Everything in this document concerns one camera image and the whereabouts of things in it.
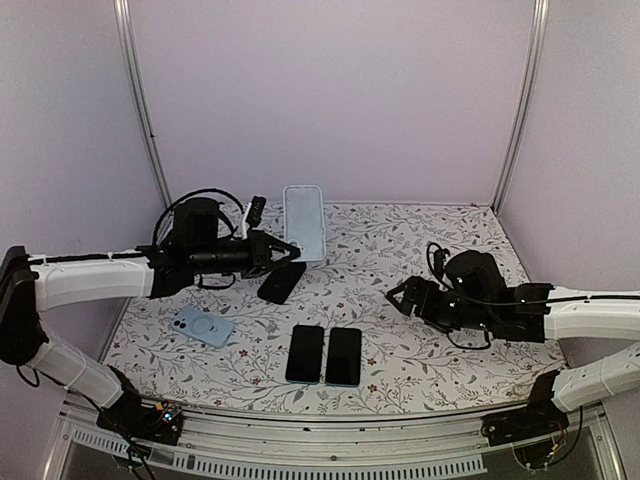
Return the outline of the phone with dark screen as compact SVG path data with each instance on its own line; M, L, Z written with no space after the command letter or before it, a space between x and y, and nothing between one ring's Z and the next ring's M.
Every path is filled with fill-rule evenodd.
M361 379L362 332L356 328L332 328L329 335L325 382L357 387Z

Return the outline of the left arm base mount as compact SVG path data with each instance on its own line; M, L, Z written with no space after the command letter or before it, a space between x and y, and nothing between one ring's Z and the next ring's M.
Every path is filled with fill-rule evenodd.
M176 446L183 431L184 415L167 402L153 407L118 402L100 411L96 425L129 440Z

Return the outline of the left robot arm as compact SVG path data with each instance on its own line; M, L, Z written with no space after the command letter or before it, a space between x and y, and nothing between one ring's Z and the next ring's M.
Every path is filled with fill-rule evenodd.
M165 236L116 253L30 255L13 246L1 264L1 360L27 366L98 407L103 418L128 434L141 433L149 409L126 376L58 337L41 321L54 308L111 298L164 298L201 276L251 279L298 259L299 247L260 230L266 204L256 196L234 226L221 209L221 190L191 192L162 213L172 220Z

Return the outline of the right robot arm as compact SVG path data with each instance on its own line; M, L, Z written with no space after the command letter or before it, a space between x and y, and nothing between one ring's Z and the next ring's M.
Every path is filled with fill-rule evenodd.
M639 386L639 294L585 291L550 283L507 286L489 253L451 256L429 243L430 279L411 276L386 294L396 310L450 335L462 329L485 340L544 343L569 338L626 339L630 346L587 365L539 376L517 427L537 436L556 410L569 412Z

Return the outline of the black cased phone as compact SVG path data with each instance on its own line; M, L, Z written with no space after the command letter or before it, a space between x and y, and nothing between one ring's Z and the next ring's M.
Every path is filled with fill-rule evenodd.
M257 296L269 303L283 305L306 271L305 262L292 262L271 272L257 290Z

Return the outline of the light blue cased phone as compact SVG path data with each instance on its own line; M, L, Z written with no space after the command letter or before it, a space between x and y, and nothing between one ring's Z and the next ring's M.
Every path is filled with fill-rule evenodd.
M180 310L170 325L176 332L213 348L224 347L234 332L231 321L195 308Z

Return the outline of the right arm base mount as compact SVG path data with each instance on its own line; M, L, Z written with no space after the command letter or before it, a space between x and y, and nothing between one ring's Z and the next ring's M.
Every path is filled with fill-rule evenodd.
M528 471L546 470L561 461L569 419L551 401L486 415L480 433L491 447L516 444L516 462Z

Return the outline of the aluminium left corner post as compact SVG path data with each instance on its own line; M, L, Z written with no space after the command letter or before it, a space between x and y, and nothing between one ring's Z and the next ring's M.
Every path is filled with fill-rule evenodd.
M114 0L113 7L124 66L131 90L134 110L141 130L143 145L150 164L152 180L159 195L161 205L168 207L172 202L172 196L161 162L156 135L144 91L143 78L135 43L130 2L127 0Z

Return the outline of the aluminium front rail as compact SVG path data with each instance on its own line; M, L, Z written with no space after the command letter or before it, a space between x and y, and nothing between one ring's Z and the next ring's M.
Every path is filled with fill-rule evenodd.
M77 395L63 402L46 479L624 479L600 405L565 431L490 444L482 409L383 415L302 415L186 405L175 445L134 455L96 424Z

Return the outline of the aluminium corner post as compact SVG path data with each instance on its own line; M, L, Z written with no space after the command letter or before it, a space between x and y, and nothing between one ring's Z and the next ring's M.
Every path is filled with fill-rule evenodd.
M161 205L168 207L172 202L172 196L161 162L156 135L144 91L143 78L135 43L130 2L127 0L114 0L113 7L124 66L131 90L134 110L141 130L143 145L150 164L152 180L159 195Z
M524 138L536 79L543 56L549 7L550 2L548 0L535 0L533 2L529 42L525 56L524 72L518 102L498 184L491 203L491 209L496 216L500 216L504 209L508 191L516 169L520 147Z

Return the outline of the aluminium right corner post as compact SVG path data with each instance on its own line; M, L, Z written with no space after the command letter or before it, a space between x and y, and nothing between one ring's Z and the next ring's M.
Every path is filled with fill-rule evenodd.
M504 209L508 191L516 169L520 147L524 138L536 79L543 56L549 7L550 2L548 0L535 0L533 2L529 42L525 56L524 72L518 102L498 184L491 203L491 209L496 216L500 216Z

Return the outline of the light blue case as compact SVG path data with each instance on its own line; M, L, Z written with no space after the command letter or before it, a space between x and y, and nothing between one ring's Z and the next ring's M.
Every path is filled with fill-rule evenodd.
M298 262L319 262L326 255L322 190L316 185L283 189L285 242L300 250Z

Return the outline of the bare phone dark screen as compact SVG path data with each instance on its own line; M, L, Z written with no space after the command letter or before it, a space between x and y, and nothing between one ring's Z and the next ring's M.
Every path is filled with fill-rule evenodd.
M324 334L321 326L293 327L285 370L288 382L317 384L320 381Z

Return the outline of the floral table mat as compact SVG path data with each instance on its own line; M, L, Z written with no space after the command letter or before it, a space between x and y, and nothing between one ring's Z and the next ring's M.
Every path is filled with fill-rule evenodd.
M283 305L257 296L258 281L221 292L198 288L126 309L105 353L139 392L204 407L310 415L383 415L488 408L525 400L535 378L560 368L556 342L496 341L479 332L443 335L399 314L385 293L412 275L427 277L425 248L494 256L510 285L526 274L498 220L486 207L328 204L327 252L309 264ZM213 348L172 329L184 308L234 324ZM303 385L285 379L296 325L362 332L357 387Z

